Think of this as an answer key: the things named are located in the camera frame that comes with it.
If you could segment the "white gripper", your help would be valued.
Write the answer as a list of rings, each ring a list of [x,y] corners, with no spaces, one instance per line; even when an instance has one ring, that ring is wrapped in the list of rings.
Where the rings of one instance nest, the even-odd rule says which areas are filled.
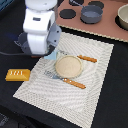
[[[54,11],[35,12],[26,10],[23,30],[34,55],[44,55],[59,43],[61,28],[55,22]]]

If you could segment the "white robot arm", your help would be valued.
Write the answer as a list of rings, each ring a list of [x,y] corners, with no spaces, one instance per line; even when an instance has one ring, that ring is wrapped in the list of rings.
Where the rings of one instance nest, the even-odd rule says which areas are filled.
[[[61,28],[56,24],[58,0],[25,0],[23,30],[33,55],[46,56],[58,45]]]

